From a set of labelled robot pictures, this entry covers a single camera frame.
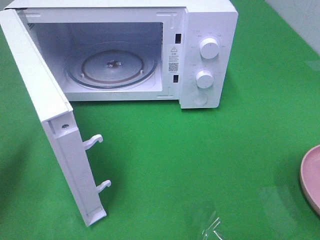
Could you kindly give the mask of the white microwave oven body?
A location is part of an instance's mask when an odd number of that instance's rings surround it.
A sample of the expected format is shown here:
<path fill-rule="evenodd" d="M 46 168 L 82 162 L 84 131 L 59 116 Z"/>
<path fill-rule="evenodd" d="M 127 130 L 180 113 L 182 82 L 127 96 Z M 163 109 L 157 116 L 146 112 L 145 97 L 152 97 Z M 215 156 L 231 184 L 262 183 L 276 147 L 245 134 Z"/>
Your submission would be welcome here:
<path fill-rule="evenodd" d="M 220 103 L 238 19 L 228 0 L 15 0 L 4 10 L 15 10 L 26 21 L 69 102 L 177 100 L 183 109 Z M 205 59 L 200 42 L 209 37 L 219 42 L 219 54 Z M 151 76 L 127 87 L 96 89 L 72 80 L 70 55 L 105 42 L 159 44 L 161 59 Z M 212 73 L 211 87 L 197 87 L 200 71 Z M 193 102 L 197 94 L 208 96 L 205 105 Z"/>

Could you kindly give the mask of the glass microwave turntable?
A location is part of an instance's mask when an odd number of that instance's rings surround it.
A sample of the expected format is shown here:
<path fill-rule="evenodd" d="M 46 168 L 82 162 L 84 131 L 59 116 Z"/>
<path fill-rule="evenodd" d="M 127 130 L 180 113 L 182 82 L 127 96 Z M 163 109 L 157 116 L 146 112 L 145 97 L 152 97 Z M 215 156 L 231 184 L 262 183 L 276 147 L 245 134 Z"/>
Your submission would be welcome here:
<path fill-rule="evenodd" d="M 120 89 L 151 76 L 161 56 L 160 44 L 102 42 L 75 50 L 67 60 L 66 72 L 82 86 Z"/>

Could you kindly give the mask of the white microwave door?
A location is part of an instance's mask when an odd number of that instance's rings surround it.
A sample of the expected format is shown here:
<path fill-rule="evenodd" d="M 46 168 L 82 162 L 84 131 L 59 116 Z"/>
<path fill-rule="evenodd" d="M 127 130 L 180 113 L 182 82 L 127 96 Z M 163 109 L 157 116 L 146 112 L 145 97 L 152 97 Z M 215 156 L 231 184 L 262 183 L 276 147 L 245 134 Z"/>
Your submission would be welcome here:
<path fill-rule="evenodd" d="M 110 187 L 111 181 L 96 185 L 86 153 L 103 137 L 96 134 L 82 140 L 71 104 L 17 11 L 1 11 L 0 25 L 84 223 L 90 226 L 107 215 L 99 193 Z"/>

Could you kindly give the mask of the green table mat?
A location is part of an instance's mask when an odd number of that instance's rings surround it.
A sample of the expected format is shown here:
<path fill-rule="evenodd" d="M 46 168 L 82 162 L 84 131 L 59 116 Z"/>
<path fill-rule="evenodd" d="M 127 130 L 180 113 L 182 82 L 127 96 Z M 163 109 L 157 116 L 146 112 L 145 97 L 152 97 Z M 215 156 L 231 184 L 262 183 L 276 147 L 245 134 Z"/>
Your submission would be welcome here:
<path fill-rule="evenodd" d="M 86 227 L 4 36 L 0 38 L 3 240 L 317 240 L 300 187 L 320 143 L 319 56 L 263 0 L 239 17 L 215 109 L 176 101 L 73 102 L 107 216 Z M 214 231 L 211 223 L 219 218 Z"/>

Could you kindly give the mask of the pink plastic plate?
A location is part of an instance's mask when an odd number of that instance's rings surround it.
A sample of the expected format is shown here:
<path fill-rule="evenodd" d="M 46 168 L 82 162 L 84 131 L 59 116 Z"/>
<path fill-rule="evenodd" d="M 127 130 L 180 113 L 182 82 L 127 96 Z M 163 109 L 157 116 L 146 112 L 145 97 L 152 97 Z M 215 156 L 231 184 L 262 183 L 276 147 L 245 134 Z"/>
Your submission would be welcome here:
<path fill-rule="evenodd" d="M 320 146 L 310 149 L 303 157 L 299 174 L 302 191 L 312 209 L 320 215 Z"/>

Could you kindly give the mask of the round door release button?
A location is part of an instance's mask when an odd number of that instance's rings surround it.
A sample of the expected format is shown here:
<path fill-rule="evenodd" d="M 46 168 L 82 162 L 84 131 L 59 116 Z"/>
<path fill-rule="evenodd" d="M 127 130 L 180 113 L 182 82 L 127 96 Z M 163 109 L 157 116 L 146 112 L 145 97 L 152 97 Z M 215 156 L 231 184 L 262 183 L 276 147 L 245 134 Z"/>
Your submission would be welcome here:
<path fill-rule="evenodd" d="M 193 102 L 196 105 L 203 106 L 208 102 L 208 96 L 205 93 L 199 93 L 193 97 Z"/>

